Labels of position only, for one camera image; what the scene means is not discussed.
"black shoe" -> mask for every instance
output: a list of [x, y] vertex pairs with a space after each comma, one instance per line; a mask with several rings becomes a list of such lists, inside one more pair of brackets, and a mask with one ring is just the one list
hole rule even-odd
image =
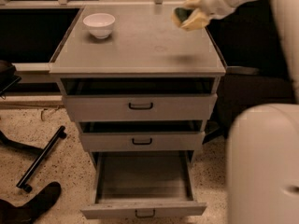
[[0, 224], [34, 223], [55, 205], [60, 193], [60, 184], [52, 182], [23, 206], [15, 207], [4, 200], [0, 200]]

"drawer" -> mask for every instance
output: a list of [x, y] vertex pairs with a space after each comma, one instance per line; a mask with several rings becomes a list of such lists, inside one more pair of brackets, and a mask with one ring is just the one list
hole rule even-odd
[[134, 121], [80, 123], [84, 150], [198, 150], [205, 137], [201, 121]]
[[99, 155], [87, 219], [201, 216], [185, 152]]
[[206, 120], [217, 95], [151, 97], [64, 97], [72, 121]]

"terrazzo floor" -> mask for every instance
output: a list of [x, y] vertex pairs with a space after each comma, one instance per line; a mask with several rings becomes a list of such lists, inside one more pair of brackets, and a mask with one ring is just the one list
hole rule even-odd
[[31, 146], [44, 147], [61, 125], [65, 126], [67, 137], [57, 142], [28, 181], [33, 187], [30, 194], [16, 188], [16, 184], [35, 157], [0, 145], [0, 199], [19, 206], [31, 200], [49, 182], [57, 181], [62, 186], [58, 202], [36, 224], [226, 223], [225, 142], [222, 137], [205, 144], [193, 164], [197, 200], [207, 203], [202, 216], [87, 220], [80, 208], [90, 203], [95, 170], [65, 109], [0, 109], [0, 130], [5, 136]]

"drawer handle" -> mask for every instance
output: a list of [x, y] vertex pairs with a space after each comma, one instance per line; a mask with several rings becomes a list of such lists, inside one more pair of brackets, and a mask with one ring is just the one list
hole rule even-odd
[[138, 211], [135, 210], [135, 216], [136, 216], [137, 218], [153, 218], [153, 217], [155, 217], [155, 215], [156, 215], [156, 210], [155, 210], [155, 209], [152, 210], [152, 214], [151, 214], [151, 215], [145, 215], [145, 216], [140, 216], [140, 215], [138, 214]]
[[142, 109], [152, 109], [153, 108], [153, 102], [150, 102], [150, 104], [144, 104], [144, 105], [134, 105], [131, 102], [129, 103], [129, 108], [130, 109], [137, 109], [137, 110], [142, 110]]
[[132, 144], [135, 146], [148, 146], [151, 143], [152, 143], [152, 138], [150, 138], [148, 142], [136, 142], [134, 138], [132, 139]]

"bowl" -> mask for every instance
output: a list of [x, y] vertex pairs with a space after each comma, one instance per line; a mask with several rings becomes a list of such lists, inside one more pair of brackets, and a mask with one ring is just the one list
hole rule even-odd
[[115, 18], [107, 13], [94, 13], [84, 18], [83, 23], [91, 35], [105, 39], [113, 31]]

